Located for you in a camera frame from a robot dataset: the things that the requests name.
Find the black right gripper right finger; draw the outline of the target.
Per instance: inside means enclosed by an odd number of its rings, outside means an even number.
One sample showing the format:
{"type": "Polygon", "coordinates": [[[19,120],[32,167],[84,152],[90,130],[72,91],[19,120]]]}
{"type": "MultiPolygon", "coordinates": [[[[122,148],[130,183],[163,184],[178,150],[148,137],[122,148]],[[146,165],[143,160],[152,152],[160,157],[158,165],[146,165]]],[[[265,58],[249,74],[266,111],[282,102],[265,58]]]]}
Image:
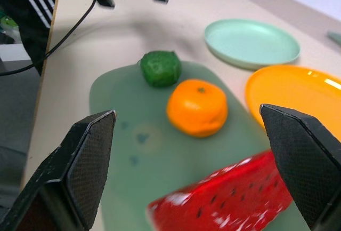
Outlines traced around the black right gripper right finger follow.
{"type": "Polygon", "coordinates": [[[315,117],[262,104],[276,166],[310,230],[340,230],[340,141],[315,117]]]}

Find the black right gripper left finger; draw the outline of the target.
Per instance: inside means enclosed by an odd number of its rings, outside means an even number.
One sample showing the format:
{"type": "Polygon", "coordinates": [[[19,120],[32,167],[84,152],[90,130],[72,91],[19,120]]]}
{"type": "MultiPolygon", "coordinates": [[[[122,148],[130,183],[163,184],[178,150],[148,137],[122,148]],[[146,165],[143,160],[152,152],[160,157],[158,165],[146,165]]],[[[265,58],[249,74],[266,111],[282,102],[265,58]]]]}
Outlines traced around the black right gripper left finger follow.
{"type": "Polygon", "coordinates": [[[1,230],[90,230],[110,162],[114,110],[75,123],[42,161],[1,222],[1,230]]]}

